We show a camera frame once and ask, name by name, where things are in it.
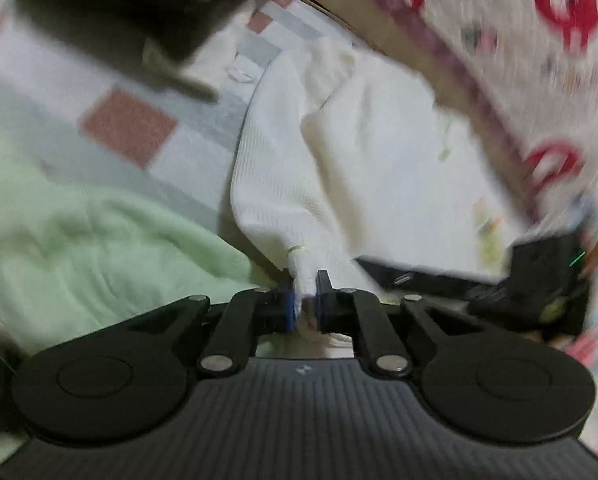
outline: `green blanket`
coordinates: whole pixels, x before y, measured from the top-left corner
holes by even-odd
[[[216,235],[123,192],[53,182],[0,134],[0,333],[23,352],[268,283]]]

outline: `blanket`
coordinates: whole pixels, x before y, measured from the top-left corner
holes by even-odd
[[[25,354],[262,283],[216,235],[129,194],[54,182],[0,134],[0,336]]]
[[[352,35],[298,0],[256,0],[219,100],[208,102],[147,73],[145,37],[128,23],[55,1],[14,3],[0,20],[0,129],[50,171],[137,193],[271,267],[228,197],[250,98],[279,52]]]

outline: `checkered fabric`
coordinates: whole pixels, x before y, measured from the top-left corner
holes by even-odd
[[[300,0],[257,0],[217,103],[140,66],[128,23],[48,0],[0,15],[0,129],[58,178],[157,200],[249,252],[229,187],[241,123],[282,50],[352,35]]]

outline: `ribbed black surface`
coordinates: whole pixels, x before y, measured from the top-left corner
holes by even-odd
[[[11,480],[598,480],[574,439],[531,449],[472,442],[426,413],[405,383],[354,360],[251,359],[204,381],[182,411],[131,442],[65,449],[31,441]]]

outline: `circular joint cover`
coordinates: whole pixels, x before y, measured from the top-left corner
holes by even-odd
[[[595,383],[582,364],[500,331],[450,338],[424,368],[421,389],[458,430],[507,444],[572,433],[595,399]]]
[[[13,399],[36,430],[59,440],[127,438],[181,404],[188,374],[167,346],[144,333],[77,340],[25,363]]]

